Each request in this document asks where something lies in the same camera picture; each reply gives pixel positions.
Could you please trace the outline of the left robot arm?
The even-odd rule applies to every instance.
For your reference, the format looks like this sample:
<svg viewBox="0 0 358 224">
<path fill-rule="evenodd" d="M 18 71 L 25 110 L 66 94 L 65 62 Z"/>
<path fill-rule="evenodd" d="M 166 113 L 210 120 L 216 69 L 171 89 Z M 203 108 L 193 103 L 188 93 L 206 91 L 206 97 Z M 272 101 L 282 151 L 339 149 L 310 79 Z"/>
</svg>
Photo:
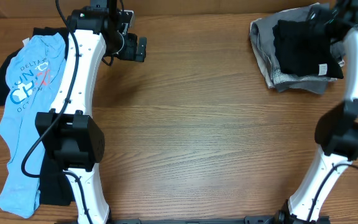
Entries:
<svg viewBox="0 0 358 224">
<path fill-rule="evenodd" d="M 128 31 L 135 14 L 122 1 L 91 1 L 63 21 L 68 29 L 67 62 L 49 111 L 35 117 L 38 142 L 57 165 L 53 175 L 70 184 L 76 222 L 112 223 L 99 174 L 105 138 L 92 116 L 96 77 L 106 57 L 143 62 L 147 39 Z"/>
</svg>

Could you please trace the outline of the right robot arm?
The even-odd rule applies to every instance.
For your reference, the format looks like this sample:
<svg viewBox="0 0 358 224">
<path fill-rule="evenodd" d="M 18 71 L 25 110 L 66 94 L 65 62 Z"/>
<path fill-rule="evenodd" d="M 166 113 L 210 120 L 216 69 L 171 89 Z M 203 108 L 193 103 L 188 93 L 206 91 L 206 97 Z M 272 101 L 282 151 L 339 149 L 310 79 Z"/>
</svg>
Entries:
<svg viewBox="0 0 358 224">
<path fill-rule="evenodd" d="M 349 58 L 343 101 L 318 121 L 318 150 L 296 192 L 268 223 L 329 223 L 319 213 L 341 174 L 358 158 L 358 1 L 338 1 L 328 19 L 315 17 L 312 34 L 343 41 Z"/>
</svg>

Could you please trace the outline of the black t-shirt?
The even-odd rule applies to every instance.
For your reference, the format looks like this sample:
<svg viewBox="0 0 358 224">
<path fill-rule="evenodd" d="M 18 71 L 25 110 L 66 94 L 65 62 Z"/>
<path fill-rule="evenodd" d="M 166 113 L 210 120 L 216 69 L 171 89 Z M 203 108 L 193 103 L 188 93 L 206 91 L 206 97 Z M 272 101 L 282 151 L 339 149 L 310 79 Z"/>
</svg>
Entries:
<svg viewBox="0 0 358 224">
<path fill-rule="evenodd" d="M 313 30 L 312 21 L 279 20 L 272 31 L 282 73 L 344 78 L 337 59 L 331 54 L 331 41 Z"/>
</svg>

